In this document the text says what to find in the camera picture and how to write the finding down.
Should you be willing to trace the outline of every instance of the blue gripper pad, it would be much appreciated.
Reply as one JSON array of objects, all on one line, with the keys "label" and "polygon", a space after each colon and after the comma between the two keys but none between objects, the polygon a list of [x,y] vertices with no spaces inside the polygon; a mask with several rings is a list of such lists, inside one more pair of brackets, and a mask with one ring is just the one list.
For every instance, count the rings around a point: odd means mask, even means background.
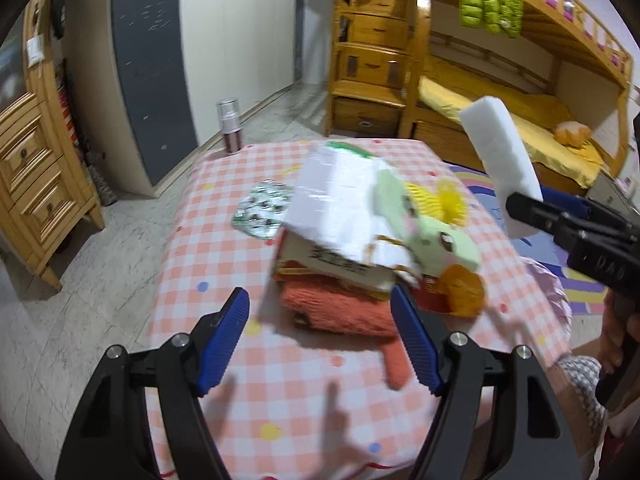
[{"label": "blue gripper pad", "polygon": [[225,374],[231,355],[249,318],[247,291],[240,288],[235,295],[232,294],[220,314],[222,319],[200,357],[200,375],[196,382],[200,396],[204,396],[210,389],[218,386]]},{"label": "blue gripper pad", "polygon": [[391,291],[391,315],[414,366],[418,382],[435,396],[442,392],[444,382],[438,371],[438,350],[418,318],[404,290],[396,285]]}]

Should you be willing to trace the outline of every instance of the yellow mattress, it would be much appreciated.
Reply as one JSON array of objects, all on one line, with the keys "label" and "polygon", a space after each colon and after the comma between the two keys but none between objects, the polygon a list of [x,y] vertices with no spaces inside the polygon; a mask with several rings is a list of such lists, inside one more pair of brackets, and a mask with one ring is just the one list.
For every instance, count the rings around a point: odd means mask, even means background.
[{"label": "yellow mattress", "polygon": [[485,95],[500,98],[516,124],[529,158],[588,188],[604,164],[590,142],[581,148],[563,146],[549,131],[562,121],[573,120],[556,97],[518,92],[428,56],[420,79],[420,100],[447,119],[460,124],[458,113]]}]

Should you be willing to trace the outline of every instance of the orange towel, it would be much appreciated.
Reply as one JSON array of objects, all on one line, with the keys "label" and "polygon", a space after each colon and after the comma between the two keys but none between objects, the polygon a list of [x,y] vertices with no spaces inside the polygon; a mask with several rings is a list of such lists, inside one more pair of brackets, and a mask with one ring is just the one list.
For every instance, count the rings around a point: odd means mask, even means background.
[{"label": "orange towel", "polygon": [[411,367],[388,301],[344,290],[332,278],[316,276],[313,282],[284,282],[282,304],[305,314],[312,328],[379,337],[388,386],[399,390],[409,380]]}]

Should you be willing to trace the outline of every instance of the bed frame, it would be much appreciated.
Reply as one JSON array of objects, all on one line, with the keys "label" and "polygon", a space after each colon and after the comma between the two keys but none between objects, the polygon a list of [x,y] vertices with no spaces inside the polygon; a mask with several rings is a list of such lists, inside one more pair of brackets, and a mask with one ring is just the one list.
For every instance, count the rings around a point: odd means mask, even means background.
[{"label": "bed frame", "polygon": [[[458,0],[438,1],[458,5]],[[617,153],[615,156],[609,155],[597,142],[592,142],[602,156],[606,170],[612,176],[618,176],[628,150],[626,106],[632,73],[631,57],[607,28],[578,0],[524,0],[524,4],[523,37],[538,44],[554,56],[548,79],[495,52],[468,41],[430,30],[430,12],[423,12],[418,16],[414,35],[418,38],[429,38],[432,43],[443,43],[448,47],[458,48],[466,54],[474,54],[479,59],[497,64],[537,85],[542,92],[547,94],[554,94],[556,91],[563,60],[615,82],[620,87],[617,102],[620,131]],[[414,43],[414,51],[406,78],[408,83],[406,107],[401,118],[399,137],[422,140],[443,160],[484,171],[482,162],[462,127],[421,104],[418,100],[418,83],[424,67],[427,43],[427,41],[423,44],[420,41]],[[453,63],[494,82],[515,88],[513,84],[495,75],[458,62]],[[535,163],[534,168],[540,182],[546,186],[578,195],[584,195],[587,191],[572,179],[562,176],[542,164]]]}]

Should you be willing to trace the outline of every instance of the screw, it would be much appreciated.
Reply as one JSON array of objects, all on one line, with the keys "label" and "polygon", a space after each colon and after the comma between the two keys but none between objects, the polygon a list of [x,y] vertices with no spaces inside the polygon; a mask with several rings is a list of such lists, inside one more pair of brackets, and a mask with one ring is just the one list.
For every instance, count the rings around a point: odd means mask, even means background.
[{"label": "screw", "polygon": [[464,346],[469,342],[469,338],[462,332],[454,332],[449,336],[449,340],[455,346]]},{"label": "screw", "polygon": [[516,347],[516,354],[518,354],[518,357],[520,357],[521,359],[530,359],[533,355],[531,352],[531,348],[525,345]]},{"label": "screw", "polygon": [[189,344],[189,334],[179,333],[171,338],[171,344],[175,347],[182,348]]},{"label": "screw", "polygon": [[113,345],[107,348],[107,357],[109,359],[117,359],[122,355],[124,348],[120,345]]}]

